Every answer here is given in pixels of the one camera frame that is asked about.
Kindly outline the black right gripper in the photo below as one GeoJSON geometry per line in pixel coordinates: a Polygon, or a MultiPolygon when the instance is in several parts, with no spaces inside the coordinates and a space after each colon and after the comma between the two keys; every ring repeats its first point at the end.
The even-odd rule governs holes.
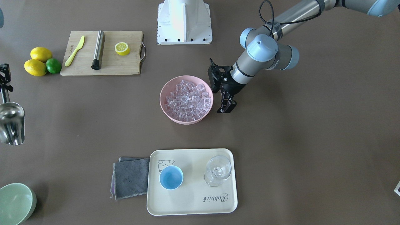
{"type": "Polygon", "coordinates": [[[11,82],[11,72],[9,68],[9,64],[4,63],[0,65],[0,84],[2,88],[5,88],[7,91],[13,92],[14,87],[9,83],[11,82]]]}

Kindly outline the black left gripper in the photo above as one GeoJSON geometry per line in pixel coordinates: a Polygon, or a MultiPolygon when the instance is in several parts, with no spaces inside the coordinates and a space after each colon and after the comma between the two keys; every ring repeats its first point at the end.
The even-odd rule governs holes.
{"type": "Polygon", "coordinates": [[[230,71],[219,71],[219,73],[219,81],[221,83],[220,91],[222,97],[221,106],[217,110],[217,113],[231,113],[237,105],[236,101],[234,101],[232,98],[245,87],[245,84],[236,82],[232,78],[230,71]]]}

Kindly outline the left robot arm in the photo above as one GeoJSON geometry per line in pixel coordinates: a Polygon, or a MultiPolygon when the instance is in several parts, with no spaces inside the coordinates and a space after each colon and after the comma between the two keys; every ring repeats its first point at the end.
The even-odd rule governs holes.
{"type": "Polygon", "coordinates": [[[299,51],[279,43],[286,34],[334,7],[344,7],[370,16],[382,17],[399,8],[398,0],[302,0],[279,16],[272,15],[258,28],[249,27],[240,35],[244,52],[232,66],[219,66],[210,60],[208,76],[214,94],[221,93],[217,113],[231,113],[237,103],[234,96],[260,70],[289,70],[299,61],[299,51]]]}

